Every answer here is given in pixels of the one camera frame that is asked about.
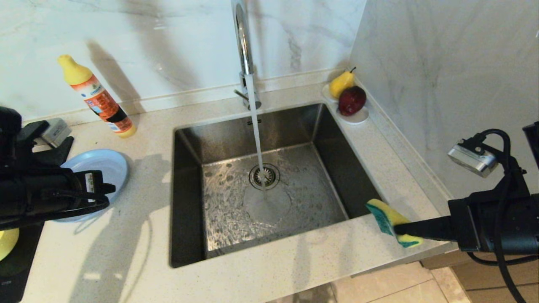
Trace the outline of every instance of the faucet handle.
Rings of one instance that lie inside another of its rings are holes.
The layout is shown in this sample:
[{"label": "faucet handle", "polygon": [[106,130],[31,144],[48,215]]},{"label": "faucet handle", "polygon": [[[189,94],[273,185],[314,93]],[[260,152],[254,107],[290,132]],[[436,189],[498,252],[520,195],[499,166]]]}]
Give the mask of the faucet handle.
[{"label": "faucet handle", "polygon": [[[234,94],[240,96],[243,99],[243,105],[245,105],[245,107],[247,107],[248,110],[251,110],[251,105],[249,104],[249,98],[246,95],[240,93],[239,90],[237,89],[234,89]],[[257,109],[259,109],[260,106],[262,106],[262,102],[258,101],[257,99],[255,100],[256,101],[254,104],[256,105]]]}]

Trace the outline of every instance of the red apple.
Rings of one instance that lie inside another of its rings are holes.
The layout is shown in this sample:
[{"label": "red apple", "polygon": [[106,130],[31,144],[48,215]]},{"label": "red apple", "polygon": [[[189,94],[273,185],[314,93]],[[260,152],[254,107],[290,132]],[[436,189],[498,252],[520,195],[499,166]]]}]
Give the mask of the red apple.
[{"label": "red apple", "polygon": [[343,116],[351,116],[360,111],[367,101],[367,94],[359,86],[342,91],[338,98],[338,110]]}]

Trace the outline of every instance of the sink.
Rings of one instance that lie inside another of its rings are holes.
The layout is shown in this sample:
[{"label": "sink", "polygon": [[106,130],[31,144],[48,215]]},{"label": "sink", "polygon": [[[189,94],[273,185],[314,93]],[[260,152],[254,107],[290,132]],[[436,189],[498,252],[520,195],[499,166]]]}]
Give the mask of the sink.
[{"label": "sink", "polygon": [[172,267],[363,216],[380,198],[324,104],[256,123],[265,177],[250,117],[175,130]]}]

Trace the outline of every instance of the marble wall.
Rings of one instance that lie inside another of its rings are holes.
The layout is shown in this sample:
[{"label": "marble wall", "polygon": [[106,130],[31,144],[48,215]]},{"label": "marble wall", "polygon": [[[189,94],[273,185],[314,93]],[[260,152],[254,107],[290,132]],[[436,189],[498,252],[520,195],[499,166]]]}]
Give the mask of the marble wall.
[{"label": "marble wall", "polygon": [[[460,138],[501,128],[512,153],[539,174],[523,126],[539,120],[537,0],[368,1],[351,65],[404,136],[456,197],[491,189],[446,153]],[[501,149],[501,140],[490,143]]]},{"label": "marble wall", "polygon": [[[247,0],[258,77],[345,66],[365,2]],[[239,82],[230,0],[10,0],[0,105],[25,119],[84,108],[63,82],[63,53],[122,101]]]}]

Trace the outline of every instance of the running water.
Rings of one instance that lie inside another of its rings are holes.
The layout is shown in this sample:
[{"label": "running water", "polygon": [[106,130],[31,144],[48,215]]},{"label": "running water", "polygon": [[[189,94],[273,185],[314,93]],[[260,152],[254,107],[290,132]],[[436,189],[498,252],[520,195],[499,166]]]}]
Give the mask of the running water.
[{"label": "running water", "polygon": [[247,92],[249,93],[249,106],[251,108],[251,119],[253,120],[254,139],[257,144],[258,154],[258,168],[260,169],[260,180],[262,182],[262,189],[266,192],[266,173],[264,172],[264,165],[262,162],[262,150],[260,149],[260,133],[258,132],[258,118],[257,118],[257,106],[256,98],[254,96],[254,79],[252,74],[245,75],[245,82],[247,83]]}]

